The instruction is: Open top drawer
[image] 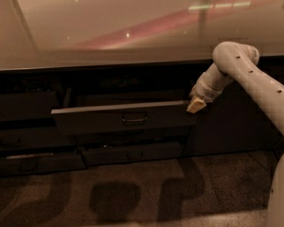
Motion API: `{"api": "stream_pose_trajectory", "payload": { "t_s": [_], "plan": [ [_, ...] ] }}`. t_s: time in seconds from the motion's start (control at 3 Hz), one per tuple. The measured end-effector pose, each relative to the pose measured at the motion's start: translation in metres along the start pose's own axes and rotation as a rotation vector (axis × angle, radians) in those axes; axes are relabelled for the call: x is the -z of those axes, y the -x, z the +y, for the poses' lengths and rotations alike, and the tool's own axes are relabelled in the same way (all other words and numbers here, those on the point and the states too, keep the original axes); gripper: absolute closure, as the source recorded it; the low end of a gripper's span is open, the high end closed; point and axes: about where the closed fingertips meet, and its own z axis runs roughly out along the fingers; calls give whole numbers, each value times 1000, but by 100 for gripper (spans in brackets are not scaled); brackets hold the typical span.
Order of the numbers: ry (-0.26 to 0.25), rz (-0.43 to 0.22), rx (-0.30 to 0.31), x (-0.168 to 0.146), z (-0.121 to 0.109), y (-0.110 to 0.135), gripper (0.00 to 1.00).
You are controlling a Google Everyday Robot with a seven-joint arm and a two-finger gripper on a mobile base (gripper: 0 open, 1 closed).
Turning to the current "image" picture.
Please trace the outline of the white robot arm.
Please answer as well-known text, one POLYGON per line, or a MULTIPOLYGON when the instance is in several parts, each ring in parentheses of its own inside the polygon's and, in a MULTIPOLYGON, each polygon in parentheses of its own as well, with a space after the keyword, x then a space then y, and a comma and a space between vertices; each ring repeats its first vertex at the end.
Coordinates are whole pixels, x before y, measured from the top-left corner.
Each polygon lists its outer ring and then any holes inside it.
MULTIPOLYGON (((258 50, 248 44, 223 42, 214 48, 212 58, 213 63, 190 91, 186 110, 197 113, 236 81, 284 136, 284 85, 258 69, 258 50)), ((275 168, 266 227, 284 227, 284 153, 275 168)))

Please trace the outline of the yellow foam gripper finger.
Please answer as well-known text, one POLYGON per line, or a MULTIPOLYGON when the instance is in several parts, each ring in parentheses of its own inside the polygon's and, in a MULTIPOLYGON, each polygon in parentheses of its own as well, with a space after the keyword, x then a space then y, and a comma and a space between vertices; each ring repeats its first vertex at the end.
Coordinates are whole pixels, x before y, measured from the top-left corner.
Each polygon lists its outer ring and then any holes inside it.
POLYGON ((206 106, 206 103, 201 98, 194 96, 190 100, 186 110, 191 114, 195 114, 201 109, 203 109, 205 106, 206 106))

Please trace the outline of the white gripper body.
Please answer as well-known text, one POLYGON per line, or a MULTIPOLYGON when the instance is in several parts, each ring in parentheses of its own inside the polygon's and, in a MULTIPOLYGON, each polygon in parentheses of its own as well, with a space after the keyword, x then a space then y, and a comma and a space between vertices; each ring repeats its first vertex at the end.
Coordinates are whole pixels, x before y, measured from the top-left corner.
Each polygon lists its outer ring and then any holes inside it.
POLYGON ((203 72, 189 93, 192 99, 212 103, 233 80, 224 74, 215 63, 203 72))

